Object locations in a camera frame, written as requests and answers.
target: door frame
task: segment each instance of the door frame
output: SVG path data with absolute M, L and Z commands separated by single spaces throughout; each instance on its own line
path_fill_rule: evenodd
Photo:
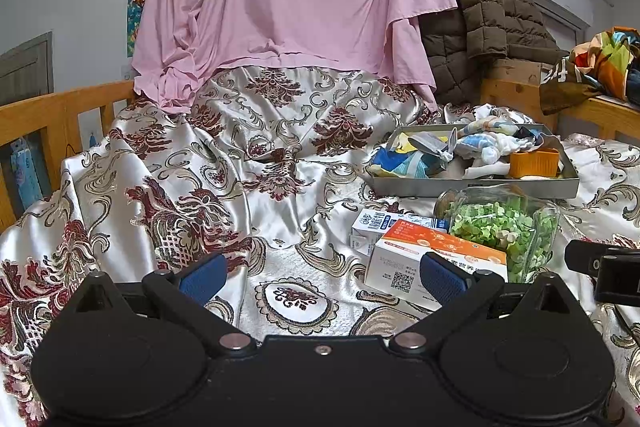
M 26 51 L 30 48 L 34 48 L 43 42 L 47 43 L 47 92 L 54 92 L 53 85 L 53 32 L 43 33 L 30 41 L 23 42 L 19 46 L 10 49 L 9 51 L 0 55 L 0 60 L 4 58 L 10 58 L 13 55 L 17 55 L 20 52 Z

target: patterned bedspread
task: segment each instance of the patterned bedspread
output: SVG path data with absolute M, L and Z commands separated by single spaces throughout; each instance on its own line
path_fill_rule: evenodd
M 63 163 L 62 189 L 0 237 L 0 425 L 44 418 L 31 355 L 92 269 L 136 281 L 222 249 L 228 282 L 207 308 L 257 339 L 388 337 L 424 317 L 363 285 L 366 259 L 348 237 L 363 207 L 433 210 L 433 200 L 377 198 L 364 166 L 396 126 L 441 117 L 384 78 L 317 68 L 226 71 L 187 116 L 145 100 L 121 111 L 107 138 Z M 596 304 L 591 280 L 569 272 L 561 252 L 580 237 L 640 247 L 640 150 L 579 137 L 565 147 L 580 189 L 560 202 L 548 267 L 602 331 L 618 374 L 609 415 L 631 425 L 640 419 L 640 314 Z

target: orange container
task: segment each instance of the orange container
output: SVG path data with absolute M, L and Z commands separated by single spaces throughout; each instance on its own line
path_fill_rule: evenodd
M 556 149 L 538 149 L 532 152 L 515 152 L 510 156 L 512 178 L 544 176 L 555 178 L 558 172 L 560 153 Z

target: orange box top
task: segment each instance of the orange box top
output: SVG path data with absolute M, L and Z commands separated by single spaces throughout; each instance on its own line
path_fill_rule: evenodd
M 383 239 L 398 241 L 399 243 L 409 243 L 428 247 L 446 255 L 447 252 L 459 255 L 471 255 L 486 261 L 500 261 L 500 264 L 507 264 L 507 255 L 500 250 L 477 245 L 466 239 L 455 237 L 448 233 L 438 232 L 438 230 L 428 229 L 409 221 L 398 219 L 394 225 L 387 230 Z

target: colorful poster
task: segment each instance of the colorful poster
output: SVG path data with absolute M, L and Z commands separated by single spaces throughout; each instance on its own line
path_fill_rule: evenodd
M 144 5 L 145 0 L 129 0 L 127 4 L 127 57 L 133 56 Z

